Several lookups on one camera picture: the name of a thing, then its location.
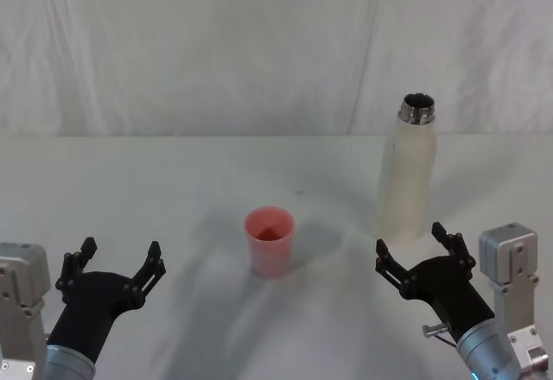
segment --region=wrinkled fabric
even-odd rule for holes
[[[2,0],[0,134],[553,130],[553,0]]]

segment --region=white table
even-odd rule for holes
[[[159,240],[168,273],[118,319],[98,380],[469,379],[421,334],[432,310],[374,272],[370,236],[381,137],[64,138],[0,142],[0,238],[43,244],[52,281],[86,236],[89,269],[132,276]],[[553,352],[553,136],[440,136],[430,220],[462,231],[518,221],[540,235],[537,323]],[[296,217],[296,271],[248,270],[243,219]],[[426,235],[391,246],[407,267],[442,254]],[[486,278],[474,285],[488,302]],[[49,330],[62,309],[47,296]]]

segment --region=white bottle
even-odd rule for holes
[[[407,95],[386,138],[376,235],[386,243],[414,242],[423,233],[436,153],[434,120],[434,99]]]

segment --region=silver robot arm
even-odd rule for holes
[[[534,325],[537,234],[512,223],[480,237],[480,270],[494,292],[495,330],[522,378],[547,378],[549,357]]]
[[[46,340],[41,310],[49,289],[41,246],[0,244],[0,379],[43,379]]]

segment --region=plastic cup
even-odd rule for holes
[[[295,227],[292,215],[280,207],[259,207],[248,214],[244,228],[255,274],[267,279],[288,274]]]

